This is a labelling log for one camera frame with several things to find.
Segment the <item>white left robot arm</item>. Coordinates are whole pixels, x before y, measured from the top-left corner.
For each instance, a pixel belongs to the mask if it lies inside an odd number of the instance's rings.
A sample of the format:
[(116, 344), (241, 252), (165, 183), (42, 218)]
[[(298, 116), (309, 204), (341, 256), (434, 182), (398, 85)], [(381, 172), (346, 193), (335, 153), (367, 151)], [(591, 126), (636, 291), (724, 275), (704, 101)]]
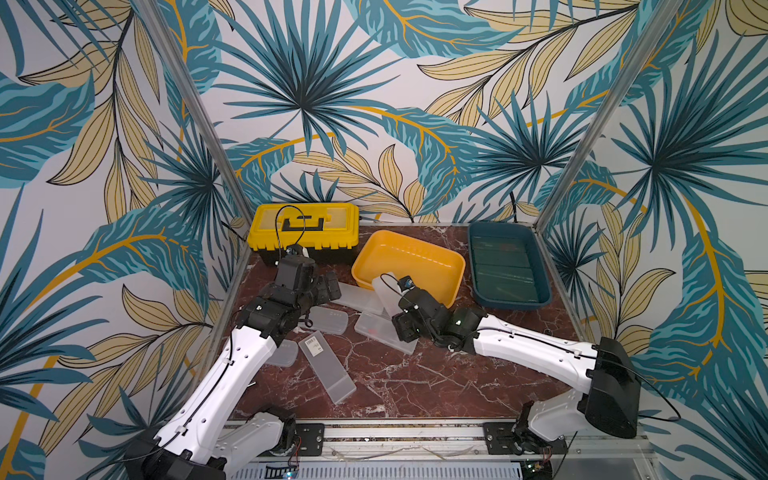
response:
[(293, 414), (278, 407), (256, 413), (231, 432), (224, 427), (261, 367), (311, 308), (339, 299), (335, 273), (289, 255), (273, 282), (236, 315), (226, 345), (186, 403), (163, 426), (133, 440), (122, 459), (131, 479), (226, 479), (255, 457), (295, 455)]

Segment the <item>aluminium frame post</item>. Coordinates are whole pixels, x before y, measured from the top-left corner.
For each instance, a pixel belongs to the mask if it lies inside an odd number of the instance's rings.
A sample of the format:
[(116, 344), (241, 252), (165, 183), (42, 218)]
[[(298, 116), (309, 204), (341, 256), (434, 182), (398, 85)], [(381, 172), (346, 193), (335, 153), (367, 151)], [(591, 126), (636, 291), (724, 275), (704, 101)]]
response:
[(224, 184), (228, 187), (233, 197), (238, 212), (246, 220), (252, 219), (254, 211), (237, 182), (227, 153), (215, 131), (213, 123), (205, 111), (204, 104), (183, 60), (182, 53), (175, 45), (170, 28), (162, 16), (157, 2), (138, 0), (134, 4), (144, 20), (150, 38), (155, 42), (155, 46), (168, 68), (182, 100), (186, 103), (191, 119), (198, 128), (198, 132), (203, 137), (203, 140), (207, 143), (214, 163), (220, 171)]
[(681, 0), (661, 1), (649, 20), (646, 30), (639, 36), (638, 44), (627, 59), (626, 66), (618, 73), (612, 88), (607, 92), (607, 98), (597, 110), (593, 121), (590, 123), (583, 139), (572, 156), (569, 164), (562, 170), (562, 174), (549, 196), (548, 202), (541, 212), (533, 229), (542, 234), (554, 217), (556, 208), (567, 194), (568, 187), (574, 181), (582, 165), (591, 152), (594, 144), (600, 138), (602, 131), (621, 101), (626, 96), (637, 76), (641, 73), (645, 63), (652, 55), (657, 42), (661, 39), (667, 25), (673, 19)]

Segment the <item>clear pencil case labelled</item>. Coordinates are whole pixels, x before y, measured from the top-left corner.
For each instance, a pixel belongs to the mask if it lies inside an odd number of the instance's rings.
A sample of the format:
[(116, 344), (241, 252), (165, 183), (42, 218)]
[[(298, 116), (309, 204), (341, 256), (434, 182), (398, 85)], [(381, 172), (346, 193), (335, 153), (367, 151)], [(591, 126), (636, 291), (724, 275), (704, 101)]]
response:
[(321, 332), (313, 332), (298, 345), (333, 404), (342, 403), (355, 392), (354, 381)]

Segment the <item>clear pencil case top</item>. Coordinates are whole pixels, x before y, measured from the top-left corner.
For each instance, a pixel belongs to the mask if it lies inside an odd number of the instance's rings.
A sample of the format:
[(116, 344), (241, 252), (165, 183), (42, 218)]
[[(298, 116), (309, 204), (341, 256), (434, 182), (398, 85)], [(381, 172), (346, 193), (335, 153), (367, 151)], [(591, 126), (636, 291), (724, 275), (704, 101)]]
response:
[(372, 315), (382, 316), (385, 313), (384, 306), (374, 291), (346, 283), (339, 283), (339, 289), (341, 296), (335, 300), (336, 304)]

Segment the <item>yellow black toolbox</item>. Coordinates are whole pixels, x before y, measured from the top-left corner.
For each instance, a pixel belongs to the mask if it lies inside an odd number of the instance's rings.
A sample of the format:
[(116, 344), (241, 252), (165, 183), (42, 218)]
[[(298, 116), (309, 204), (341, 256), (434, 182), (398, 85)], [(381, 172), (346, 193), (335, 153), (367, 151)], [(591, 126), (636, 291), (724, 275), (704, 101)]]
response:
[(360, 210), (351, 203), (276, 203), (257, 208), (247, 242), (264, 263), (296, 251), (319, 264), (351, 264), (357, 257)]

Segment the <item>right aluminium frame post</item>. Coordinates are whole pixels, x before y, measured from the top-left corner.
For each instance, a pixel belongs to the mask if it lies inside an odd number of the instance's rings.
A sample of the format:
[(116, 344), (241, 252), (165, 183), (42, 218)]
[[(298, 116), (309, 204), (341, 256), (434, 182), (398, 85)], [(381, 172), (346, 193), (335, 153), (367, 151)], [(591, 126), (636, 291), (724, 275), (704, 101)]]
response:
[(667, 25), (673, 19), (681, 0), (661, 1), (649, 20), (646, 30), (639, 36), (638, 44), (627, 59), (626, 66), (618, 73), (612, 88), (607, 92), (607, 98), (597, 110), (593, 121), (590, 123), (583, 139), (572, 156), (569, 164), (562, 170), (562, 174), (549, 196), (548, 202), (541, 212), (533, 229), (542, 234), (554, 217), (556, 208), (567, 194), (568, 187), (574, 181), (582, 165), (591, 152), (594, 144), (600, 138), (602, 131), (621, 101), (626, 96), (637, 76), (641, 73), (645, 63), (652, 55), (657, 42), (661, 39)]

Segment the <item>teal plastic tray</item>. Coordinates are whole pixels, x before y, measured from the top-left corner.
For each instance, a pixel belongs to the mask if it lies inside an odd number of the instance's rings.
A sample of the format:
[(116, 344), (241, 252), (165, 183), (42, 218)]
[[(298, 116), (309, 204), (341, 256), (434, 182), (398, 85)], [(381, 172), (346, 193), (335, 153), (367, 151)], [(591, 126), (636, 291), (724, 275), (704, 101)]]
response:
[(468, 229), (475, 301), (500, 310), (538, 310), (552, 301), (533, 231), (518, 223), (477, 222)]

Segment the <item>clear pencil case pink inside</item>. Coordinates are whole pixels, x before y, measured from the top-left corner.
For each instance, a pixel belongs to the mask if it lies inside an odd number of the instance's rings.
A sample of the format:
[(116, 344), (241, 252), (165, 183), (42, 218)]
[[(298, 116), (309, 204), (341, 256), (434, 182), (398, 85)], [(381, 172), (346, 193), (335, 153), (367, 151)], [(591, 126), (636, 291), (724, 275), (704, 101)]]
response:
[(354, 330), (371, 340), (377, 341), (407, 355), (413, 354), (417, 346), (416, 341), (410, 343), (401, 341), (390, 320), (368, 312), (363, 312), (359, 315)]

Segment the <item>yellow plastic tray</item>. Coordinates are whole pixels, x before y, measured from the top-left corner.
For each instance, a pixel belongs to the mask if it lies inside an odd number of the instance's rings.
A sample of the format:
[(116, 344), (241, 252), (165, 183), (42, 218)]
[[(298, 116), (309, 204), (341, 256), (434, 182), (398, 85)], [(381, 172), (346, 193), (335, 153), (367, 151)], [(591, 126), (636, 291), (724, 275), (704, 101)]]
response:
[(369, 290), (381, 274), (410, 276), (416, 286), (451, 307), (465, 268), (466, 261), (459, 253), (391, 230), (378, 230), (362, 247), (351, 274), (359, 287)]

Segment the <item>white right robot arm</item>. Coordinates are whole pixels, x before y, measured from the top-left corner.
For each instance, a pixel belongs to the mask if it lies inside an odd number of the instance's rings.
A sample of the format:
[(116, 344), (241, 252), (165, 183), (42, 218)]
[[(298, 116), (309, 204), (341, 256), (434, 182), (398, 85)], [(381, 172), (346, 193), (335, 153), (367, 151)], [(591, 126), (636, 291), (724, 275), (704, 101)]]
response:
[(616, 340), (565, 340), (481, 309), (451, 311), (418, 287), (400, 296), (392, 323), (406, 343), (426, 338), (438, 347), (506, 360), (568, 385), (563, 394), (524, 405), (512, 433), (522, 451), (544, 448), (587, 427), (621, 439), (637, 434), (640, 378)]

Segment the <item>left aluminium frame post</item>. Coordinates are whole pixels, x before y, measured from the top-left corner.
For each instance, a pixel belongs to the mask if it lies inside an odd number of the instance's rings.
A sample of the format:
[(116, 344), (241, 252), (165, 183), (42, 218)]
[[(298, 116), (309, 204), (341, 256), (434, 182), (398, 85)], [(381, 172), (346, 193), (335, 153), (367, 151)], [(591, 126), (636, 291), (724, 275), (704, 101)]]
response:
[(198, 132), (203, 137), (203, 140), (207, 143), (214, 163), (220, 171), (224, 184), (228, 187), (233, 197), (238, 212), (246, 220), (252, 219), (254, 211), (237, 182), (227, 153), (215, 131), (213, 123), (205, 111), (204, 104), (183, 60), (182, 53), (175, 45), (170, 28), (162, 16), (157, 2), (138, 0), (134, 4), (144, 20), (150, 38), (155, 42), (155, 46), (168, 68), (182, 100), (186, 103), (191, 119), (198, 128)]

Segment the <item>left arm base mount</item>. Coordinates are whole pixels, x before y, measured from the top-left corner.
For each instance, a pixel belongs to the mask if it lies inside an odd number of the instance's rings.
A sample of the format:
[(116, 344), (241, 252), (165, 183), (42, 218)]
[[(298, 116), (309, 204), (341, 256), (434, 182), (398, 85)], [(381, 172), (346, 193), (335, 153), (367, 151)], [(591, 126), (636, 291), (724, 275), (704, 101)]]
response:
[(323, 423), (291, 423), (283, 428), (280, 451), (282, 455), (319, 457), (325, 441)]

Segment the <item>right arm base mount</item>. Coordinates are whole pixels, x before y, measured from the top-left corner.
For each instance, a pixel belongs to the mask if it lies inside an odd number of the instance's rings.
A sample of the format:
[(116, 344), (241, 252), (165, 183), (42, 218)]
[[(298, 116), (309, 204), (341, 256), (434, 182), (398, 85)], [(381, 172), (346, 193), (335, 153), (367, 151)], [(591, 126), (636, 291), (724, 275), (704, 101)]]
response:
[(482, 424), (483, 437), (490, 455), (543, 455), (564, 454), (567, 442), (563, 437), (554, 441), (543, 440), (515, 422), (486, 422)]

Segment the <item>aluminium front rail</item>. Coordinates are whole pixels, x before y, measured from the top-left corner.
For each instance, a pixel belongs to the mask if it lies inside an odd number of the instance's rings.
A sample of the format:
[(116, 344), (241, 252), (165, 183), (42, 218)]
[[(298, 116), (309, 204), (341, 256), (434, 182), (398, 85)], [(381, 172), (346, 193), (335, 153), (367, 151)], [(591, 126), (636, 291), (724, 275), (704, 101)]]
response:
[(609, 442), (569, 434), (564, 454), (490, 455), (488, 419), (310, 420), (323, 423), (319, 457), (262, 453), (233, 479), (601, 479), (615, 464)]

